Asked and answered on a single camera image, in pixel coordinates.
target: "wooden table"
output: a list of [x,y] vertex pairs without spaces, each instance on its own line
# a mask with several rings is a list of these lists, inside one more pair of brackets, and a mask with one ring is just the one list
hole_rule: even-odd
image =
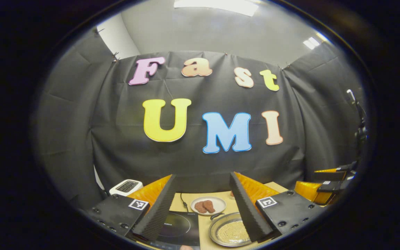
[[[281,185],[278,185],[274,182],[270,182],[265,184],[266,186],[276,190],[279,193],[287,191],[286,188],[282,187]],[[223,211],[225,215],[230,214],[230,213],[235,213],[238,212],[239,209],[237,208],[237,203],[235,200],[231,199],[230,197],[230,191],[226,192],[217,192],[217,193],[183,193],[182,197],[184,202],[187,203],[189,212],[193,212],[191,209],[191,202],[197,198],[203,197],[203,196],[215,196],[218,198],[223,199],[226,202],[226,208]],[[169,209],[170,211],[177,211],[177,212],[185,212],[186,208],[183,206],[183,203],[180,199],[180,193],[176,193],[173,199],[173,202],[171,204],[171,208]],[[257,243],[253,242],[249,245],[245,245],[243,247],[223,247],[221,245],[216,244],[213,242],[210,237],[209,237],[209,226],[211,225],[212,221],[210,220],[211,216],[204,216],[204,215],[198,215],[199,216],[199,232],[200,232],[200,248],[203,250],[209,250],[209,249],[238,249],[238,250],[246,250],[249,248],[254,248],[257,245],[261,245],[262,243]],[[158,249],[155,247],[151,247],[150,245],[143,244],[141,242],[138,242],[142,245],[145,245],[149,248],[152,249]]]

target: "black induction cooktop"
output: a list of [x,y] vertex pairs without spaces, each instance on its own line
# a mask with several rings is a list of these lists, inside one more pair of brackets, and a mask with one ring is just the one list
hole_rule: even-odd
[[157,240],[149,245],[165,250],[200,250],[198,214],[170,211]]

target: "white plate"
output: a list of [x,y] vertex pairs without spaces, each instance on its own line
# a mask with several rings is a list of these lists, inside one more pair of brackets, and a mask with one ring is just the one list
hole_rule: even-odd
[[[214,206],[214,209],[216,210],[215,212],[210,213],[210,212],[206,211],[206,213],[203,214],[203,213],[197,211],[197,209],[195,209],[194,206],[197,202],[206,201],[206,200],[212,201],[212,205]],[[200,197],[191,202],[191,209],[194,212],[198,212],[199,215],[207,215],[207,216],[215,215],[215,214],[218,214],[219,212],[220,213],[223,212],[223,210],[225,210],[225,208],[226,208],[226,202],[218,197],[213,197],[213,196]]]

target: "pan handle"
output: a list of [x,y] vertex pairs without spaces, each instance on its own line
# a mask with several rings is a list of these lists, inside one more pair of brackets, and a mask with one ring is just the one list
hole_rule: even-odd
[[214,220],[215,218],[219,217],[220,215],[224,215],[224,213],[220,212],[218,214],[211,216],[211,220]]

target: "power cord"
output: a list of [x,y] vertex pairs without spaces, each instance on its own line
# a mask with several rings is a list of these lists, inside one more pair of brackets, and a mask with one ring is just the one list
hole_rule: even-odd
[[180,193],[180,199],[181,199],[181,201],[183,202],[183,206],[186,207],[186,212],[189,212],[189,210],[188,210],[188,208],[187,208],[188,206],[187,206],[186,202],[184,202],[183,198],[181,197],[181,193]]

